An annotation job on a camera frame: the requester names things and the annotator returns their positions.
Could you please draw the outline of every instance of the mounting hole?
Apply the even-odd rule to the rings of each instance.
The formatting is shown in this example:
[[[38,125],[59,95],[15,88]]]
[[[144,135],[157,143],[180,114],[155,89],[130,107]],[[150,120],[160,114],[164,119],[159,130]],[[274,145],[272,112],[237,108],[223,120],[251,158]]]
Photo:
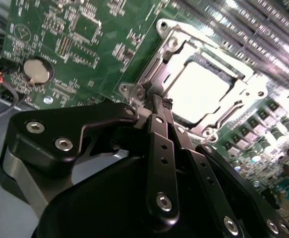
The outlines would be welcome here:
[[[167,159],[165,159],[165,158],[161,158],[161,162],[163,163],[163,164],[165,164],[165,165],[167,165],[168,164],[168,160]]]
[[[156,119],[159,123],[163,123],[162,118],[160,118],[160,117],[156,117],[155,119]]]
[[[161,23],[161,29],[162,29],[162,30],[166,30],[167,27],[168,27],[168,25],[166,24],[166,22],[163,21],[163,22]]]
[[[134,112],[130,109],[125,109],[125,112],[128,113],[129,115],[133,116],[134,115]]]
[[[207,181],[211,184],[211,185],[214,185],[214,181],[210,178],[210,177],[207,177]]]

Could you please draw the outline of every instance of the silver metal part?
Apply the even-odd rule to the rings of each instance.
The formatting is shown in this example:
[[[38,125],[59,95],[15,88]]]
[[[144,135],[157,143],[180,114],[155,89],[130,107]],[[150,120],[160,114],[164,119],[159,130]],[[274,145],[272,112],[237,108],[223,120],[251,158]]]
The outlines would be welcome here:
[[[59,138],[55,141],[55,146],[62,151],[70,151],[73,148],[73,143],[66,138]]]
[[[273,231],[273,233],[275,233],[275,234],[279,233],[278,227],[273,222],[271,222],[269,219],[267,219],[267,225],[268,225],[268,228],[270,228],[270,230]]]
[[[26,129],[30,133],[41,134],[42,132],[45,131],[45,126],[37,121],[30,121],[29,123],[26,124]]]
[[[192,25],[160,19],[156,29],[162,42],[151,61],[136,84],[119,86],[131,105],[143,107],[154,94],[172,98],[174,114],[198,122],[188,132],[215,143],[226,122],[237,119],[256,100],[268,95],[262,74],[229,56]]]
[[[233,222],[233,220],[229,217],[224,218],[224,225],[228,229],[228,231],[233,234],[234,236],[237,236],[239,234],[239,230],[237,225]]]
[[[213,150],[209,147],[209,146],[205,146],[205,149],[209,152],[209,153],[212,153]]]
[[[3,161],[4,171],[18,183],[26,200],[40,218],[48,203],[59,193],[73,184],[71,176],[50,179],[25,165],[8,149]]]
[[[182,134],[185,133],[185,130],[182,127],[178,126],[177,129],[180,133],[182,133]]]
[[[46,83],[50,78],[49,71],[39,59],[28,59],[23,66],[25,75],[30,79],[31,84]]]
[[[172,210],[172,202],[164,194],[159,194],[156,197],[156,203],[163,211],[169,212],[170,210]]]
[[[282,222],[279,222],[281,228],[283,229],[283,231],[285,231],[286,234],[289,235],[289,229],[287,228],[286,225],[284,225]]]
[[[43,99],[43,102],[44,102],[45,104],[47,104],[47,105],[52,104],[53,101],[54,101],[54,99],[53,99],[52,97],[50,97],[50,96],[45,96],[44,99]]]

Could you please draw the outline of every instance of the screw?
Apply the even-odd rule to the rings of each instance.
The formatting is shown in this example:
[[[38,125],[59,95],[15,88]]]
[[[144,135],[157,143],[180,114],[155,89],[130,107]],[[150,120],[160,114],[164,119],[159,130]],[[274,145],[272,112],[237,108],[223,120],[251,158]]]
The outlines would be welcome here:
[[[212,149],[209,146],[207,146],[207,145],[205,145],[205,149],[208,151],[208,153],[212,153],[213,152]]]
[[[131,111],[130,109],[125,109],[126,113],[128,113],[129,115],[133,116],[134,115],[134,112]]]
[[[170,47],[171,49],[176,49],[177,46],[178,46],[177,38],[171,37],[171,38],[169,39],[169,47]]]
[[[30,133],[41,134],[43,131],[45,131],[45,126],[37,121],[31,121],[26,124],[26,129]]]
[[[180,133],[182,133],[182,134],[185,133],[185,130],[182,127],[178,126],[177,129]]]
[[[47,105],[52,104],[53,103],[53,98],[50,96],[45,96],[43,99],[43,102]]]
[[[121,90],[122,90],[123,92],[126,92],[126,91],[128,91],[128,88],[127,88],[126,86],[122,86],[122,87],[121,87]]]
[[[231,234],[233,234],[234,236],[239,234],[239,230],[237,225],[233,222],[233,220],[229,217],[225,217],[224,218],[224,224],[225,227],[228,229],[228,231],[230,231]]]
[[[270,230],[273,231],[273,233],[275,234],[279,233],[278,227],[271,220],[267,219],[267,225],[270,228]]]
[[[163,211],[169,212],[172,210],[171,200],[164,194],[159,194],[157,196],[156,203]]]
[[[70,151],[73,148],[73,143],[66,138],[59,138],[55,141],[55,146],[62,151]]]
[[[286,234],[289,235],[289,229],[287,228],[287,226],[284,225],[282,222],[279,222],[279,224],[280,224],[281,228],[283,229],[283,231],[285,231]]]

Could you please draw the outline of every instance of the bolt hole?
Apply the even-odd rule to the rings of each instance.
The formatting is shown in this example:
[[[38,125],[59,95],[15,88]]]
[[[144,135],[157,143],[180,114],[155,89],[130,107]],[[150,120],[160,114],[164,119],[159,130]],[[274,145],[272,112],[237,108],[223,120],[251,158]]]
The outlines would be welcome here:
[[[167,159],[165,159],[165,158],[161,158],[161,162],[163,163],[163,164],[165,164],[165,165],[167,165],[168,164],[168,160]]]
[[[167,27],[168,27],[168,25],[165,22],[161,23],[162,30],[166,30]]]
[[[207,181],[211,184],[211,185],[214,185],[214,181],[210,178],[210,177],[207,177]]]
[[[60,145],[61,145],[61,146],[64,146],[64,147],[67,147],[67,146],[68,146],[68,143],[67,143],[66,141],[62,141],[62,142],[60,143]]]
[[[31,128],[33,129],[33,130],[39,130],[40,129],[40,127],[38,126],[38,125],[31,125]]]

